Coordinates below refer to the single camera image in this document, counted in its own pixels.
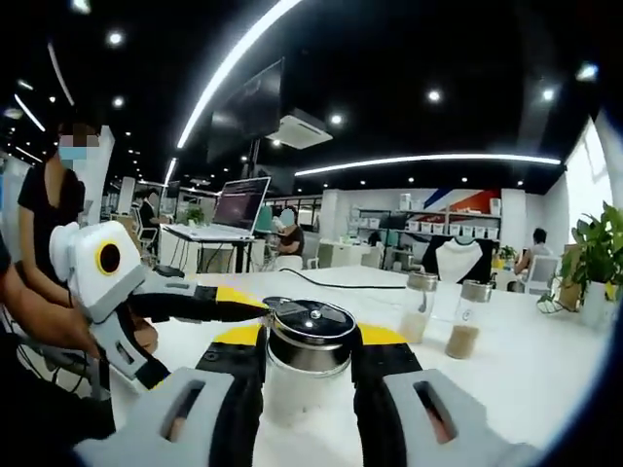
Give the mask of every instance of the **chair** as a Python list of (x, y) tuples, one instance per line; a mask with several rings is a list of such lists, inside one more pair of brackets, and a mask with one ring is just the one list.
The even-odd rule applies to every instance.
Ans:
[(132, 207), (130, 209), (130, 212), (132, 219), (136, 224), (136, 236), (138, 237), (138, 241), (140, 242), (141, 246), (140, 257), (141, 259), (151, 259), (152, 255), (149, 253), (148, 249), (156, 239), (159, 229), (156, 227), (143, 227), (143, 221), (140, 218), (140, 214), (136, 207)]
[(535, 255), (528, 271), (524, 285), (524, 293), (542, 295), (552, 289), (551, 279), (560, 269), (561, 258), (557, 256)]
[(303, 258), (293, 255), (277, 256), (275, 260), (275, 270), (282, 270), (284, 268), (303, 270)]

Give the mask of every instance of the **white chair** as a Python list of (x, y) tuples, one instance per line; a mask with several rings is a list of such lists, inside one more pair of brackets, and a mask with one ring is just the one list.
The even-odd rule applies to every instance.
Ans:
[(552, 289), (552, 277), (561, 267), (561, 258), (558, 256), (539, 256), (532, 258), (528, 277), (524, 285), (524, 293), (529, 295), (542, 295), (550, 293)]
[(277, 256), (275, 260), (275, 270), (282, 270), (284, 268), (303, 270), (303, 258), (293, 255)]

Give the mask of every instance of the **metal jar lid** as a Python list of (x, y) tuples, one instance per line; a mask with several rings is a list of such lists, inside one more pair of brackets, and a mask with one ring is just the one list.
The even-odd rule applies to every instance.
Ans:
[(491, 300), (493, 284), (481, 284), (476, 280), (465, 280), (460, 289), (460, 297), (479, 304), (487, 304)]
[(437, 274), (411, 272), (407, 279), (407, 287), (421, 292), (434, 292), (437, 290)]

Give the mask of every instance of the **white flower pot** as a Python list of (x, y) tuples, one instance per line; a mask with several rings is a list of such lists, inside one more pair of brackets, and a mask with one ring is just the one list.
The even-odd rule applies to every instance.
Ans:
[(605, 284), (589, 282), (584, 295), (584, 305), (580, 309), (580, 320), (585, 326), (597, 329), (605, 314)]

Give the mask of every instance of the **person's arm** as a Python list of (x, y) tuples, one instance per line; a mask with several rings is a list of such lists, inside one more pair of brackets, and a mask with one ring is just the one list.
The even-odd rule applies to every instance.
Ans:
[(516, 274), (519, 274), (524, 269), (528, 268), (528, 266), (530, 265), (531, 256), (532, 256), (532, 252), (531, 250), (528, 250), (526, 254), (524, 255), (524, 257), (522, 258), (522, 261), (520, 261), (518, 264), (515, 265)]
[(0, 278), (0, 299), (21, 328), (36, 341), (84, 350), (98, 357), (85, 316), (75, 308), (54, 305), (26, 287), (13, 265)]
[(37, 268), (34, 244), (34, 213), (23, 206), (19, 207), (19, 245), (23, 270), (28, 278), (28, 285), (44, 298), (58, 305), (71, 306), (69, 294)]

